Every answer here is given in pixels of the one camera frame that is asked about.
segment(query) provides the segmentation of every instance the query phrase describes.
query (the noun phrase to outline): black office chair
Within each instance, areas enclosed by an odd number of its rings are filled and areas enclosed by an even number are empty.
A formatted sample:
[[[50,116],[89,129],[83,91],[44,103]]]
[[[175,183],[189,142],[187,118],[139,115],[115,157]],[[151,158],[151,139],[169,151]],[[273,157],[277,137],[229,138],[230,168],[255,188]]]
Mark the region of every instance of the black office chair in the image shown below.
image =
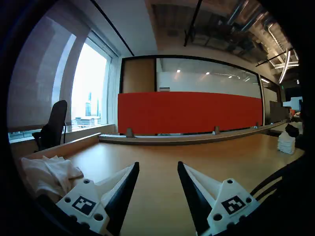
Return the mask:
[[[56,102],[50,113],[48,123],[42,128],[40,132],[35,132],[32,136],[35,138],[38,150],[42,151],[47,148],[51,148],[60,144],[63,126],[65,127],[65,133],[63,136],[63,143],[65,143],[66,137],[66,113],[67,113],[67,101],[61,100]]]

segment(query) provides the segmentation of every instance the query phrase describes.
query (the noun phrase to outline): red privacy screen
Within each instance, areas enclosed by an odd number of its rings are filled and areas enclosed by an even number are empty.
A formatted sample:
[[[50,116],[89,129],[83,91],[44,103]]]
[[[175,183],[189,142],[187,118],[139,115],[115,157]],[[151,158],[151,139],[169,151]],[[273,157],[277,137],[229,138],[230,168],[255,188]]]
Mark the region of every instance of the red privacy screen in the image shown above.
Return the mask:
[[[118,95],[118,132],[196,133],[262,125],[260,98],[208,92]]]

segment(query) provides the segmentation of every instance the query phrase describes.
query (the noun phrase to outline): wooden desk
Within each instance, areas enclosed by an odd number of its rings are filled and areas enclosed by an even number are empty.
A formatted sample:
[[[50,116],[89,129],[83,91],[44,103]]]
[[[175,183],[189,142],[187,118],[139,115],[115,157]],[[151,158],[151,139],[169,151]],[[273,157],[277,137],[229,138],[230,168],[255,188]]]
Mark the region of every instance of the wooden desk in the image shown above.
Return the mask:
[[[98,143],[71,155],[86,178],[100,181],[140,162],[140,173],[121,235],[195,235],[177,173],[183,161],[218,181],[234,178],[249,192],[270,174],[303,154],[277,151],[277,138],[255,134],[234,140],[187,146],[129,146]]]

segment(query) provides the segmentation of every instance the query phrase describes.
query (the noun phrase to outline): stack of white cloths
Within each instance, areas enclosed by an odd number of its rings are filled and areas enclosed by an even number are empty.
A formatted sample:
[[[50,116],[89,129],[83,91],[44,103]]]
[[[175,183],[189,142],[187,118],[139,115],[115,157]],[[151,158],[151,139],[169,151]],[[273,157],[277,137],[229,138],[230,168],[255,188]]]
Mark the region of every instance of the stack of white cloths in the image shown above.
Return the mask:
[[[295,151],[295,138],[291,137],[286,131],[282,132],[278,139],[278,150],[293,154]]]
[[[82,171],[73,166],[70,160],[54,156],[42,159],[21,159],[26,178],[36,196],[46,194],[52,201],[57,202],[70,190],[69,179],[83,176]]]

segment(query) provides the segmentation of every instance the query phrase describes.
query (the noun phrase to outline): chair armrest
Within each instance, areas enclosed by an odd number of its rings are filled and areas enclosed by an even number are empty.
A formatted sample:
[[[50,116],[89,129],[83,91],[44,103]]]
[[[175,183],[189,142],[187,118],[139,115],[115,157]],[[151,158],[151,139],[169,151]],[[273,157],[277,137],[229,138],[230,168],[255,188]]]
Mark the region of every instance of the chair armrest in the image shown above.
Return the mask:
[[[40,132],[34,132],[32,133],[32,136],[35,138],[35,139],[39,139],[41,137],[41,133]]]

